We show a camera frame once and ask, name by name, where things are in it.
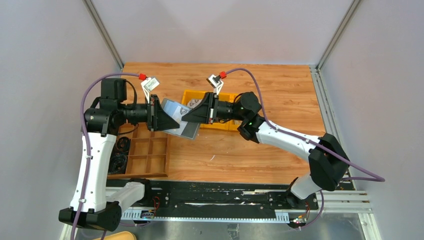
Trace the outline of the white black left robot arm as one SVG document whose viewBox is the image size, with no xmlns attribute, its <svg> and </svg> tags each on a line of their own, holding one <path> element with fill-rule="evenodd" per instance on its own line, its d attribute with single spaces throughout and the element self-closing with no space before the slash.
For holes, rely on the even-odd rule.
<svg viewBox="0 0 424 240">
<path fill-rule="evenodd" d="M 110 73 L 100 77 L 97 82 L 101 94 L 91 107 L 85 108 L 85 100 L 81 100 L 82 156 L 78 181 L 69 206 L 58 214 L 59 221 L 70 225 L 72 233 L 78 228 L 112 232 L 133 204 L 142 207 L 153 204 L 155 208 L 159 205 L 148 180 L 130 180 L 117 192 L 106 195 L 110 159 L 122 125 L 145 123 L 151 132 L 180 126 L 163 110 L 158 96 L 152 94 L 160 84 L 153 76 L 137 75 L 145 102 L 138 103 L 138 97 L 134 96 L 134 101 L 126 104 L 130 85 L 127 76 Z"/>
</svg>

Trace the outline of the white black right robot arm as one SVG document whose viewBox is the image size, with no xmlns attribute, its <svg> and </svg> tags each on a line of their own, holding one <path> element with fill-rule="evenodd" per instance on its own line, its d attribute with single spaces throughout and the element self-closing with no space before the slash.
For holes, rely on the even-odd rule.
<svg viewBox="0 0 424 240">
<path fill-rule="evenodd" d="M 334 191 L 349 167 L 335 156 L 347 157 L 338 140 L 329 133 L 313 136 L 280 127 L 261 116 L 261 109 L 253 92 L 239 94 L 234 102 L 221 101 L 215 93 L 206 92 L 182 120 L 199 124 L 240 121 L 237 130 L 245 140 L 280 148 L 308 162 L 309 172 L 295 178 L 286 191 L 285 201 L 292 209 L 301 207 L 315 192 Z"/>
</svg>

